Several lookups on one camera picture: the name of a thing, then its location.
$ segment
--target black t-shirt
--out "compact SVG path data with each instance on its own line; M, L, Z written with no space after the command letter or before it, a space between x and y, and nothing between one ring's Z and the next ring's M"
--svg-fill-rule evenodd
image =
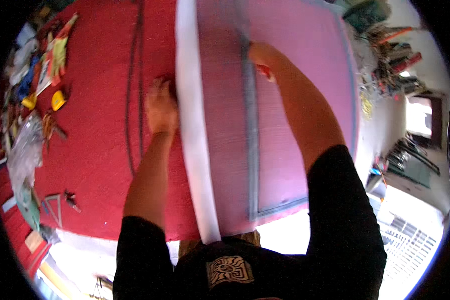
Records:
M224 238L170 262L165 234L140 217L123 218L114 300L376 299L386 253L347 147L331 147L308 176L310 243L283 255Z

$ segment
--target graphic print on shirt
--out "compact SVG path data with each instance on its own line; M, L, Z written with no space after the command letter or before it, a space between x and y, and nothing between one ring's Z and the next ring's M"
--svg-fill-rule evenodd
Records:
M222 256L207 262L208 286L211 289L222 282L251 283L252 268L240 256Z

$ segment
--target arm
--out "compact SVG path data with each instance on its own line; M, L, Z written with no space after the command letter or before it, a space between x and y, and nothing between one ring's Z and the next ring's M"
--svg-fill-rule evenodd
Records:
M306 252L310 297L334 299L346 293L351 299L376 299L386 263L384 244L332 109L313 83L275 48L253 43L249 57L268 67L276 80L302 152L310 209Z
M170 96L170 82L155 79L146 96L151 143L126 196L123 216L137 216L164 228L163 211L168 184L168 154L178 126L178 111Z
M155 79L146 96L151 144L133 178L116 249L113 298L166 299L173 267L165 243L163 211L168 153L178 126L170 82Z
M342 130L327 100L285 55L270 45L252 43L248 56L255 64L270 68L307 173L325 150L345 145Z

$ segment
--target hand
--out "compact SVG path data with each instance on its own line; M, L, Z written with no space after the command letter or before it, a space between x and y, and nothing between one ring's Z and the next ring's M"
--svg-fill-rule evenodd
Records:
M179 125L177 101L170 94L170 81L155 78L145 96L148 127L153 135L174 136Z
M276 83L274 70L284 63L286 57L273 46L262 42L251 42L248 58L257 65L260 73L267 76L270 82Z

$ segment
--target person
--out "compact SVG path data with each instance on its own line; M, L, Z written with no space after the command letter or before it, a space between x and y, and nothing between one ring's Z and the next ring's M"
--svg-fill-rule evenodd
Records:
M306 255L237 238L199 244L170 262L164 234L168 152L178 127L169 81L146 96L153 134L123 210L113 297L122 299L377 299L386 263L379 226L324 96L282 53L251 43L253 63L276 82L303 156L309 193Z

